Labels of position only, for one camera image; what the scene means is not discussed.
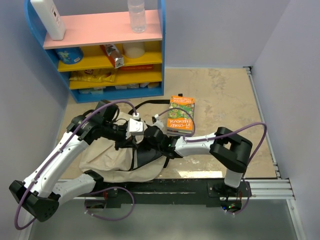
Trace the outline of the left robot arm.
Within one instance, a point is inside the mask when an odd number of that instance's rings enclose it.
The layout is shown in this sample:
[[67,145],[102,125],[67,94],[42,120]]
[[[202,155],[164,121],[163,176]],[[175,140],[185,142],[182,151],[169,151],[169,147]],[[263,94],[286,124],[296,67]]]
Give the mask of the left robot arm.
[[42,164],[23,181],[14,180],[9,191],[18,203],[14,217],[16,229],[21,209],[25,209],[34,220],[45,222],[65,202],[85,194],[99,196],[104,190],[104,178],[93,170],[79,177],[58,184],[58,180],[70,164],[95,140],[105,138],[112,141],[125,140],[127,124],[117,125],[119,100],[101,100],[94,110],[74,117],[54,150]]

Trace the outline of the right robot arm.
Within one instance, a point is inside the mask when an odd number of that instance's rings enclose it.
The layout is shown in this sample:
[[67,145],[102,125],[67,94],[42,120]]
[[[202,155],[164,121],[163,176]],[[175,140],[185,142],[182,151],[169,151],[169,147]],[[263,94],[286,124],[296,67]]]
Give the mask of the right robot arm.
[[252,142],[226,127],[198,137],[168,136],[158,127],[144,131],[144,140],[169,159],[212,155],[226,167],[223,192],[230,197],[241,190],[241,180],[250,162]]

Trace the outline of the orange treehouse book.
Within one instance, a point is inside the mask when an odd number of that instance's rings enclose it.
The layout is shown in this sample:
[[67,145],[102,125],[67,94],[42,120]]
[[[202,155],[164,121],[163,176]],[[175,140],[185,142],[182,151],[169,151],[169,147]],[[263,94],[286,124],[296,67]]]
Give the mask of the orange treehouse book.
[[170,98],[167,115],[167,129],[170,132],[178,132],[181,134],[191,134],[194,130],[192,118],[195,113],[195,99],[192,97],[184,97],[172,95]]

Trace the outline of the purple cover book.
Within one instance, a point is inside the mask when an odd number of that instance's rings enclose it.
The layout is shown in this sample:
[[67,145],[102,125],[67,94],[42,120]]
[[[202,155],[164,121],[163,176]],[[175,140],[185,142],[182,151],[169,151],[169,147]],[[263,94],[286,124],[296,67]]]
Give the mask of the purple cover book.
[[192,137],[192,133],[191,132],[176,132],[176,131],[167,131],[168,135],[172,135],[172,136],[183,136],[183,137]]

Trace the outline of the beige canvas backpack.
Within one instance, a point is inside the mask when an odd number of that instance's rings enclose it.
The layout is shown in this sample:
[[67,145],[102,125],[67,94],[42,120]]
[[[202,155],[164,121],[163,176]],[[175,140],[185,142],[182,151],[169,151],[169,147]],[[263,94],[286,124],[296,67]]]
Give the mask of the beige canvas backpack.
[[[99,111],[111,105],[117,104],[101,100],[95,109],[76,117],[75,122],[82,126]],[[128,125],[133,114],[134,111],[120,111],[118,117],[115,117],[115,123],[122,125],[127,121]],[[82,153],[79,167],[82,172],[96,172],[107,183],[147,182],[155,179],[170,160],[151,148],[142,135],[122,141],[100,137]]]

